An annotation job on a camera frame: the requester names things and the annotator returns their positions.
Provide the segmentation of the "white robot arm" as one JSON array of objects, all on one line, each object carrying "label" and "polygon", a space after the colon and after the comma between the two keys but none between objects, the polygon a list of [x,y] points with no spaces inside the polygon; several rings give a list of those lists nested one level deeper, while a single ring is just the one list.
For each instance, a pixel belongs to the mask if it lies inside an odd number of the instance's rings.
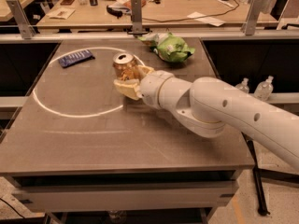
[{"label": "white robot arm", "polygon": [[214,77],[189,82],[151,67],[118,65],[118,92],[146,105],[169,111],[184,127],[206,138],[226,124],[299,169],[299,118]]}]

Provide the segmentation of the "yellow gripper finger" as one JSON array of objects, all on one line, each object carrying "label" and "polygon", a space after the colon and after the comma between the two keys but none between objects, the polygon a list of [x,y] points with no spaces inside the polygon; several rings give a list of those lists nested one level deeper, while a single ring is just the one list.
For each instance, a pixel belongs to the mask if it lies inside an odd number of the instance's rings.
[{"label": "yellow gripper finger", "polygon": [[137,67],[137,71],[138,71],[138,74],[139,74],[139,78],[143,79],[144,77],[146,77],[150,73],[154,72],[154,69],[150,66],[139,65]]},{"label": "yellow gripper finger", "polygon": [[133,100],[139,100],[141,98],[140,81],[138,79],[115,79],[113,83],[116,90],[124,96]]}]

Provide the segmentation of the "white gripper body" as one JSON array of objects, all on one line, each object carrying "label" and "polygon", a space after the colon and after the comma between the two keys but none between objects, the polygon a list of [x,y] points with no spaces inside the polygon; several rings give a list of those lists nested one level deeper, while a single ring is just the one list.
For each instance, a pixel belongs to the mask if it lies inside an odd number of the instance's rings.
[{"label": "white gripper body", "polygon": [[162,70],[146,75],[140,82],[140,92],[143,102],[156,109],[160,109],[159,93],[163,84],[174,75]]}]

